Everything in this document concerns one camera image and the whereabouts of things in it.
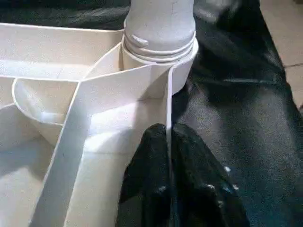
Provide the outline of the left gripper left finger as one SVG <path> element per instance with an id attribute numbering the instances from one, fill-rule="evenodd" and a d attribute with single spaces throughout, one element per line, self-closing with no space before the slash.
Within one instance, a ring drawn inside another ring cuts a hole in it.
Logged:
<path id="1" fill-rule="evenodd" d="M 147 128 L 123 177 L 118 203 L 120 227 L 169 227 L 171 182 L 166 127 Z"/>

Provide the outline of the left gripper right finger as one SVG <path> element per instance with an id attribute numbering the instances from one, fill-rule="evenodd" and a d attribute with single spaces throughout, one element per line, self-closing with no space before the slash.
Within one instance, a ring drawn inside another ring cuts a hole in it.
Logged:
<path id="1" fill-rule="evenodd" d="M 230 177 L 192 128 L 175 124 L 171 148 L 179 226 L 250 226 Z"/>

